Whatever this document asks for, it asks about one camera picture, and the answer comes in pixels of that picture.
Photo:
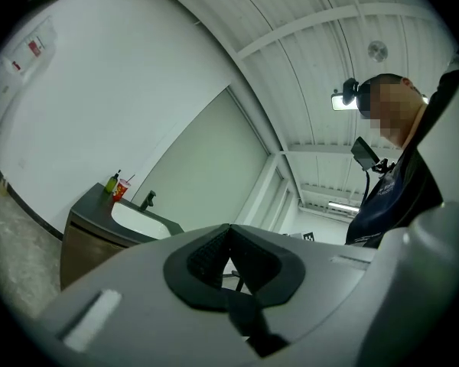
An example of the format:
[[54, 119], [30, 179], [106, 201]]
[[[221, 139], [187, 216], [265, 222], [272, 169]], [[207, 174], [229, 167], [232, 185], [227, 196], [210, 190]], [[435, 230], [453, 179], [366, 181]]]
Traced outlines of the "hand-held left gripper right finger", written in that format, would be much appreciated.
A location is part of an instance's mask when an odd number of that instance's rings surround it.
[[229, 228], [229, 258], [257, 304], [286, 304], [305, 279], [305, 265], [288, 237], [252, 226]]

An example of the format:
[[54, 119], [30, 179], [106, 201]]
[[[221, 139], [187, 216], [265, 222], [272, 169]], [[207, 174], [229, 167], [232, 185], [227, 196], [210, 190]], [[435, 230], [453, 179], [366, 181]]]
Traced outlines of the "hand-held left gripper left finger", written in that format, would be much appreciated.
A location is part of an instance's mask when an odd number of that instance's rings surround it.
[[230, 243], [226, 241], [229, 230], [230, 225], [223, 224], [203, 232], [165, 260], [165, 282], [187, 306], [204, 311], [228, 311], [222, 283], [230, 259]]

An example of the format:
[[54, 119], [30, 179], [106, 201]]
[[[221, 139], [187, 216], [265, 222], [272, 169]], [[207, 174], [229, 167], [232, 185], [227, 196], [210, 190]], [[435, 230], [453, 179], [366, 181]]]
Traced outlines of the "wooden cabinet door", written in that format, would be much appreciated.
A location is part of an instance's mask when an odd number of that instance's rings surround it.
[[125, 249], [76, 226], [68, 226], [60, 253], [60, 289], [88, 274], [94, 268]]

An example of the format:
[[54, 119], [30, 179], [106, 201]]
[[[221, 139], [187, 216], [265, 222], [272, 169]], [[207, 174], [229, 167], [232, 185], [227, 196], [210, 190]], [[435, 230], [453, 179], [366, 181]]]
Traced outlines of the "wooden sink cabinet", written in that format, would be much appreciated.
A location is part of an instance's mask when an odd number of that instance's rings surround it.
[[96, 183], [70, 208], [60, 253], [60, 289], [126, 248], [183, 232], [179, 224], [128, 200], [115, 201]]

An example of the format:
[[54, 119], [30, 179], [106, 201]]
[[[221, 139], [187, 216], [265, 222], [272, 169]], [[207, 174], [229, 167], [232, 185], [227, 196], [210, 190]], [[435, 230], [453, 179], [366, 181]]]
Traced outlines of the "long ceiling lamp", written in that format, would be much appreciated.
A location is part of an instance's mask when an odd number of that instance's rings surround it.
[[352, 206], [350, 204], [345, 204], [345, 203], [338, 203], [335, 201], [329, 201], [328, 206], [337, 208], [337, 209], [341, 209], [341, 210], [352, 211], [352, 212], [358, 212], [360, 210], [360, 208], [357, 206]]
[[343, 93], [334, 93], [331, 96], [331, 105], [334, 111], [358, 110], [356, 96], [345, 96]]

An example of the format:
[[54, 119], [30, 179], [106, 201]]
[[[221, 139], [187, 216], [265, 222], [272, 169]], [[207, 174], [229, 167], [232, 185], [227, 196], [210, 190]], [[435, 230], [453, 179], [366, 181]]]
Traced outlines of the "white sink basin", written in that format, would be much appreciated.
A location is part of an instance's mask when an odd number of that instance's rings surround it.
[[171, 236], [167, 226], [122, 203], [114, 203], [111, 217], [121, 226], [153, 239], [166, 239]]

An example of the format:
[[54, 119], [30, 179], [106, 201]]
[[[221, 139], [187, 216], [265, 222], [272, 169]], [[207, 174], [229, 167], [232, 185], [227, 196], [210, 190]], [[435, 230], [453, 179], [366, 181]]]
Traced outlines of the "black faucet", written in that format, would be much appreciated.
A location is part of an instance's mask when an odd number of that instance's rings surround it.
[[138, 210], [139, 211], [145, 211], [149, 206], [150, 207], [153, 207], [154, 204], [153, 204], [153, 199], [156, 197], [156, 192], [154, 192], [153, 190], [151, 190], [148, 195], [146, 196], [146, 198], [142, 201], [142, 204], [139, 206]]

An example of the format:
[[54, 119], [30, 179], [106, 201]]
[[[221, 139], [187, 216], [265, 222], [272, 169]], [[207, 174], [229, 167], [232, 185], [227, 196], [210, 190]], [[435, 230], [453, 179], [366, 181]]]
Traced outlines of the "black chest-mounted screen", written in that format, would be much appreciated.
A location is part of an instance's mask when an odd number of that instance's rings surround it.
[[385, 174], [389, 169], [388, 160], [385, 158], [380, 160], [377, 154], [362, 137], [358, 137], [355, 140], [350, 151], [354, 160], [365, 172], [372, 171], [377, 174]]

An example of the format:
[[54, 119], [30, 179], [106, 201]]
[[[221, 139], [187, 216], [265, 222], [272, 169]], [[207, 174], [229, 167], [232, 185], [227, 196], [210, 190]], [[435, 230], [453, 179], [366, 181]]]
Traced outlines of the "red paper cup with straw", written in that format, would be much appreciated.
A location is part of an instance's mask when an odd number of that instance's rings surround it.
[[119, 182], [116, 185], [116, 188], [113, 191], [112, 194], [112, 199], [114, 202], [119, 202], [128, 188], [130, 188], [130, 180], [134, 177], [135, 175], [132, 175], [128, 180], [120, 179]]

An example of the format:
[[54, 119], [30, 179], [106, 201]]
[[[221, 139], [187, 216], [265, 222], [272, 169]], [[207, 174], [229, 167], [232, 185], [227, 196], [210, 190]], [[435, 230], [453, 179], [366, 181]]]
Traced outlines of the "person's dark shirt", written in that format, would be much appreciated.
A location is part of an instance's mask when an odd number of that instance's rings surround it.
[[398, 162], [379, 179], [349, 224], [348, 245], [378, 248], [389, 230], [406, 227], [417, 215], [441, 204], [438, 185], [417, 147], [445, 111], [458, 87], [459, 67], [441, 76], [436, 92], [426, 102], [412, 140], [406, 148], [400, 148]]

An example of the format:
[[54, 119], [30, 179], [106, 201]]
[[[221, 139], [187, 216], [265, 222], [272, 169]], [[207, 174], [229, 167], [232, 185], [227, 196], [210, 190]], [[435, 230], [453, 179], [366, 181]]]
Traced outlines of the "dark stone countertop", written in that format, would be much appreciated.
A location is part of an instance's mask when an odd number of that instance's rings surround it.
[[[139, 211], [138, 206], [128, 200], [121, 199], [119, 202], [114, 202], [112, 196], [104, 190], [104, 186], [96, 183], [71, 207], [70, 215], [77, 217], [73, 223], [78, 225], [81, 229], [96, 228], [104, 239], [123, 239], [126, 241], [127, 245], [158, 240], [133, 232], [119, 225], [111, 217], [114, 203], [122, 203], [131, 209]], [[167, 226], [171, 236], [184, 232], [181, 226], [176, 222], [172, 222], [169, 219], [165, 219], [147, 210], [139, 212], [162, 222]]]

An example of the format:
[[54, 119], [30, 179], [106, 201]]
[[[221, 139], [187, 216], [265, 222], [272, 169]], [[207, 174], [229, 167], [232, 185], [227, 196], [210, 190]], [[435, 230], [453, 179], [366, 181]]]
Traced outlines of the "green soap bottle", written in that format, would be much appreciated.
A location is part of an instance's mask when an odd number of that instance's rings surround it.
[[105, 185], [104, 187], [104, 190], [110, 194], [114, 188], [116, 187], [117, 183], [118, 183], [118, 180], [119, 180], [119, 174], [121, 173], [121, 170], [118, 170], [114, 175], [112, 175], [107, 184]]

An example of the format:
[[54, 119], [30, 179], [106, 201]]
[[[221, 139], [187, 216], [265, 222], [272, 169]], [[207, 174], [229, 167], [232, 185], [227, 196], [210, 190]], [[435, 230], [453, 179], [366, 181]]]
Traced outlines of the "white water dispenser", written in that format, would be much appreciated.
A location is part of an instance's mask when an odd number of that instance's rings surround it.
[[0, 80], [3, 83], [23, 80], [33, 68], [56, 49], [57, 32], [49, 15], [0, 57]]

